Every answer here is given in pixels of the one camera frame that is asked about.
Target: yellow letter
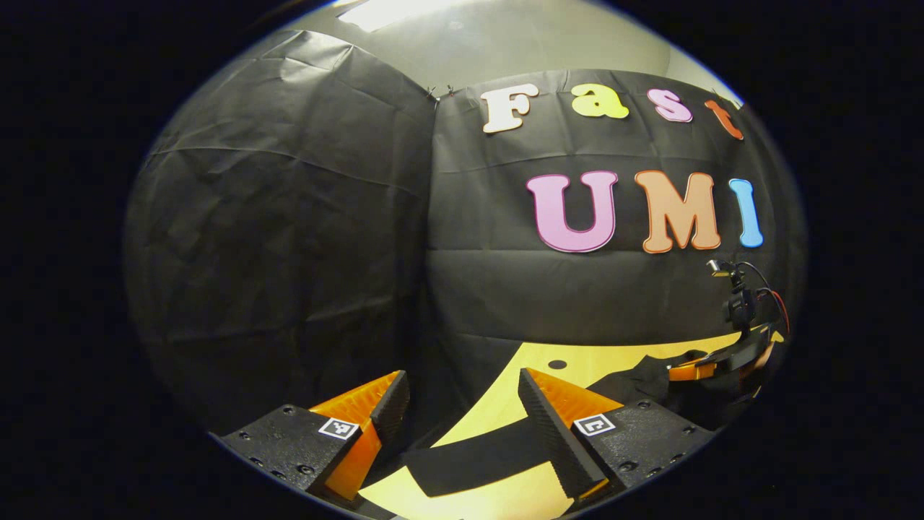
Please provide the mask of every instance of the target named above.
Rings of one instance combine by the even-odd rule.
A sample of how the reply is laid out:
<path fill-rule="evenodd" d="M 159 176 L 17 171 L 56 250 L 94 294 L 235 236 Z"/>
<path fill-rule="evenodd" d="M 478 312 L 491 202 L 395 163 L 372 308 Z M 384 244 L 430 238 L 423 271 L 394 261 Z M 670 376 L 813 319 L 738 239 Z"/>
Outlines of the yellow letter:
<path fill-rule="evenodd" d="M 687 179 L 687 195 L 680 193 L 658 170 L 640 171 L 636 182 L 648 195 L 648 216 L 650 233 L 641 247 L 648 253 L 667 253 L 674 243 L 667 236 L 667 224 L 671 224 L 677 244 L 687 247 L 690 231 L 696 224 L 693 235 L 695 249 L 715 249 L 722 243 L 715 224 L 715 206 L 712 203 L 712 177 L 705 173 L 694 173 Z"/>
<path fill-rule="evenodd" d="M 571 89 L 571 93 L 577 96 L 571 107 L 581 116 L 622 119 L 629 115 L 629 109 L 619 101 L 619 94 L 606 85 L 584 83 Z"/>
<path fill-rule="evenodd" d="M 488 122 L 484 125 L 485 133 L 512 130 L 523 125 L 523 119 L 514 118 L 513 111 L 521 115 L 529 112 L 529 99 L 539 95 L 539 87 L 532 83 L 517 85 L 496 91 L 488 91 L 481 99 L 488 102 Z"/>

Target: black fabric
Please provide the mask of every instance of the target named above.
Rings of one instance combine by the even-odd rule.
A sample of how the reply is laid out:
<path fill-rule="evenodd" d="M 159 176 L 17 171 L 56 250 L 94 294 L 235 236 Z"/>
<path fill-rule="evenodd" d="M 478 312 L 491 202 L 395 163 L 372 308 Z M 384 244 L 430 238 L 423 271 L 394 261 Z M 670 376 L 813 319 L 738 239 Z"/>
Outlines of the black fabric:
<path fill-rule="evenodd" d="M 617 402 L 667 397 L 667 366 L 705 355 L 689 351 L 676 357 L 645 356 L 629 370 L 613 372 L 588 387 Z M 427 496 L 474 489 L 548 461 L 541 435 L 529 419 L 521 419 L 471 439 L 436 448 L 408 451 L 404 464 Z"/>
<path fill-rule="evenodd" d="M 626 118 L 587 118 L 571 107 L 570 90 L 591 82 L 616 90 Z M 514 130 L 486 134 L 482 93 L 533 83 L 529 112 Z M 652 88 L 679 95 L 690 123 L 663 119 L 647 98 Z M 715 100 L 745 134 L 731 137 L 704 105 Z M 709 276 L 706 261 L 749 261 L 797 312 L 808 234 L 792 175 L 749 107 L 737 110 L 715 93 L 677 80 L 608 70 L 554 70 L 472 85 L 440 100 L 433 131 L 431 205 L 426 269 L 442 345 L 456 365 L 470 357 L 473 338 L 559 344 L 652 344 L 728 333 L 721 305 L 728 286 Z M 634 181 L 641 170 L 665 172 L 682 192 L 691 173 L 712 176 L 722 245 L 701 251 L 674 246 L 648 254 L 648 200 Z M 593 223 L 590 190 L 580 175 L 611 170 L 616 232 L 601 249 L 567 254 L 537 233 L 526 182 L 568 176 L 565 212 L 572 229 Z M 745 179 L 764 243 L 742 246 L 741 216 L 728 181 Z M 758 283 L 752 274 L 748 279 Z M 758 320 L 775 313 L 759 307 Z M 477 371 L 460 372 L 465 399 L 480 395 Z"/>
<path fill-rule="evenodd" d="M 703 351 L 688 351 L 667 359 L 646 355 L 631 369 L 604 376 L 587 387 L 587 390 L 595 391 L 616 402 L 652 399 L 657 403 L 663 403 L 670 384 L 667 366 L 681 365 L 706 354 Z"/>
<path fill-rule="evenodd" d="M 280 31 L 154 142 L 128 201 L 131 313 L 159 375 L 208 429 L 406 368 L 433 106 L 349 43 Z"/>
<path fill-rule="evenodd" d="M 471 439 L 406 452 L 403 458 L 429 497 L 479 488 L 549 460 L 528 418 Z"/>

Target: pink letter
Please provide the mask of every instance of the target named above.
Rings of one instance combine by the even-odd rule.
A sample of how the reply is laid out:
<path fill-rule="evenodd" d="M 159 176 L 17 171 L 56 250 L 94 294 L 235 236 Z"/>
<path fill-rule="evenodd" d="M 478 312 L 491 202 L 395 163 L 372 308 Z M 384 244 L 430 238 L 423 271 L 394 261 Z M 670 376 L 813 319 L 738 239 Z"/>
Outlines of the pink letter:
<path fill-rule="evenodd" d="M 571 181 L 564 175 L 543 175 L 526 183 L 536 199 L 536 227 L 549 247 L 566 253 L 588 253 L 600 249 L 616 231 L 613 185 L 619 180 L 612 171 L 589 171 L 580 181 L 593 197 L 593 226 L 575 231 L 565 221 L 565 188 Z"/>
<path fill-rule="evenodd" d="M 648 98 L 657 105 L 658 114 L 668 121 L 677 121 L 688 123 L 693 120 L 693 113 L 688 108 L 680 104 L 680 98 L 671 91 L 662 91 L 651 89 L 648 91 Z"/>

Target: orange letter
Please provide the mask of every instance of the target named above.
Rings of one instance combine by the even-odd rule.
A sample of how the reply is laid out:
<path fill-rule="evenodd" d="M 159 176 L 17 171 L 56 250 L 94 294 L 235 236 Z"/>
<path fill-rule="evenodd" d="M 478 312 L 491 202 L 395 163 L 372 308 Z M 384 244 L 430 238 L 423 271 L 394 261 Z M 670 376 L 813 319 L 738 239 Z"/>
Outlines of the orange letter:
<path fill-rule="evenodd" d="M 706 107 L 715 113 L 715 116 L 725 128 L 725 131 L 739 141 L 744 140 L 745 134 L 741 133 L 741 130 L 732 125 L 732 117 L 728 115 L 728 112 L 726 112 L 724 108 L 720 107 L 719 104 L 712 101 L 712 99 L 706 102 Z"/>
<path fill-rule="evenodd" d="M 705 173 L 693 173 L 687 179 L 687 195 L 680 193 L 664 172 L 658 170 L 640 171 L 636 182 L 648 195 L 649 236 L 641 247 L 648 253 L 667 253 L 674 242 L 667 236 L 667 222 L 670 222 L 677 244 L 687 247 L 693 224 L 695 249 L 715 249 L 722 243 L 715 225 L 715 206 L 712 204 L 712 177 Z"/>

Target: black cable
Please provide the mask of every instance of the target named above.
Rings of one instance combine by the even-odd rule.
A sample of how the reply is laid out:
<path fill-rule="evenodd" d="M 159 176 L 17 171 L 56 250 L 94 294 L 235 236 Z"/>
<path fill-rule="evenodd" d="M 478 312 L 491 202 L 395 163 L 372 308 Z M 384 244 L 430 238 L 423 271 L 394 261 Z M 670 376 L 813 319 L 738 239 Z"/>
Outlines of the black cable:
<path fill-rule="evenodd" d="M 759 289 L 756 289 L 754 290 L 754 294 L 758 295 L 761 292 L 765 292 L 765 291 L 770 294 L 771 298 L 773 298 L 773 302 L 776 303 L 776 310 L 780 313 L 780 319 L 783 319 L 785 317 L 785 314 L 783 312 L 783 307 L 780 306 L 780 301 L 776 299 L 776 296 L 773 295 L 773 291 L 769 287 L 761 287 Z"/>
<path fill-rule="evenodd" d="M 737 264 L 735 264 L 735 267 L 738 267 L 738 266 L 748 266 L 754 269 L 754 272 L 757 273 L 757 276 L 759 276 L 760 279 L 763 280 L 764 287 L 767 290 L 770 289 L 770 282 L 767 281 L 767 279 L 763 276 L 763 273 L 760 272 L 760 269 L 757 269 L 756 267 L 754 267 L 754 264 L 751 264 L 750 262 L 738 262 Z"/>

